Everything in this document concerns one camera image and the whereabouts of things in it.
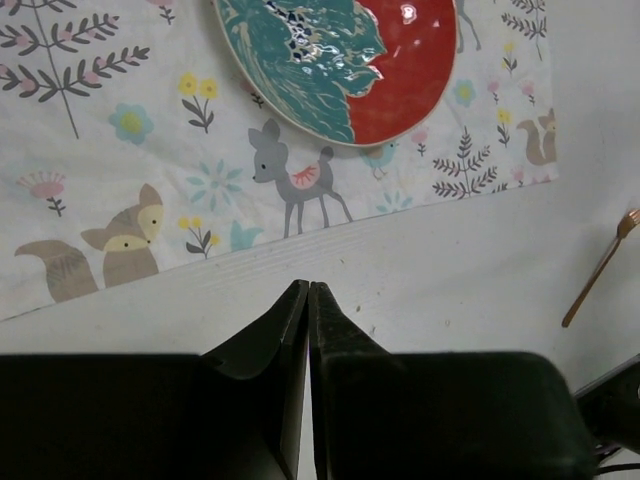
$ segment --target plate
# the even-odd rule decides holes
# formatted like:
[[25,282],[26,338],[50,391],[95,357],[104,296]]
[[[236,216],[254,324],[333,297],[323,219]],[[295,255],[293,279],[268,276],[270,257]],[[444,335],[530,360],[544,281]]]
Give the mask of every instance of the plate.
[[255,90],[305,131],[372,147],[422,122],[451,76],[452,0],[216,0]]

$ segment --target white table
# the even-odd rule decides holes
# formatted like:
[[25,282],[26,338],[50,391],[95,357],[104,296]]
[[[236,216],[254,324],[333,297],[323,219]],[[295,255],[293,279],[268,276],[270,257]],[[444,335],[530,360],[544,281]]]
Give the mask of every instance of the white table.
[[[640,233],[571,328],[560,320],[633,197],[640,206],[640,2],[555,0],[548,10],[558,181],[336,227],[45,308],[1,323],[0,351],[205,352],[305,278],[327,282],[390,351],[530,350],[573,389],[627,360],[640,351]],[[314,478],[305,415],[301,480]]]

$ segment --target bird print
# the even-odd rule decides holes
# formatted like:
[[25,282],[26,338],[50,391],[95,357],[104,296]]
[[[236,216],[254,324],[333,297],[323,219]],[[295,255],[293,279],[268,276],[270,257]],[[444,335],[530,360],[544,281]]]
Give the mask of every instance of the bird print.
[[362,160],[371,168],[371,173],[373,173],[373,177],[376,180],[382,180],[387,174],[382,167],[386,167],[391,163],[397,148],[398,142],[391,142],[378,147],[360,150]]

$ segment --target rose gold fork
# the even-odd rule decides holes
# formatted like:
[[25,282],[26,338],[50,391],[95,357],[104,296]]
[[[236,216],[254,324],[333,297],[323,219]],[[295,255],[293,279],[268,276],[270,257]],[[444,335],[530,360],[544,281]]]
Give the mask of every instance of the rose gold fork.
[[578,298],[576,298],[576,301],[573,302],[573,305],[571,305],[571,308],[569,309],[567,314],[564,316],[564,319],[562,320],[562,326],[564,328],[567,328],[571,324],[573,317],[575,317],[576,313],[578,313],[578,309],[580,308],[580,305],[582,305],[582,302],[584,302],[584,299],[587,298],[587,294],[591,291],[591,288],[593,288],[593,285],[596,283],[596,280],[598,279],[602,271],[605,269],[605,267],[613,257],[614,253],[616,253],[616,251],[618,250],[618,247],[622,243],[622,240],[627,238],[631,230],[633,230],[638,224],[640,224],[640,209],[630,210],[629,212],[627,212],[627,214],[624,217],[622,217],[622,220],[620,220],[620,223],[618,224],[618,232],[616,234],[616,239],[613,241],[613,243],[609,247],[608,253],[605,255],[604,259],[600,262],[600,266],[596,269],[593,275],[591,275],[591,278],[589,278],[589,281],[582,289],[582,292],[580,292],[580,295],[578,295]]

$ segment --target gray deer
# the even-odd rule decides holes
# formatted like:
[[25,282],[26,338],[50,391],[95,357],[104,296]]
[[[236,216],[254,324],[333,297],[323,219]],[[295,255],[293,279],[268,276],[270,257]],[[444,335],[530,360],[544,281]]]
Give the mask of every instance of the gray deer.
[[333,158],[333,149],[324,147],[320,152],[318,163],[310,165],[302,172],[289,174],[285,168],[289,158],[289,149],[279,142],[280,127],[270,118],[262,127],[262,131],[249,129],[249,142],[256,149],[253,162],[256,183],[276,182],[276,189],[286,203],[284,214],[284,238],[289,236],[289,224],[294,205],[298,206],[298,234],[302,233],[302,212],[304,202],[317,198],[320,200],[324,228],[329,226],[329,217],[324,205],[324,196],[337,200],[342,205],[347,220],[353,222],[347,204],[343,198],[333,191],[333,172],[329,160]]
[[458,46],[458,53],[464,52],[464,36],[462,35],[462,26],[460,25],[460,18],[462,18],[465,22],[469,24],[471,27],[471,31],[473,32],[473,36],[476,39],[476,50],[481,50],[482,45],[480,44],[480,39],[478,38],[478,34],[476,33],[476,29],[473,26],[473,21],[464,11],[464,2],[465,0],[456,0],[456,10],[458,10],[458,37],[460,38],[460,45]]

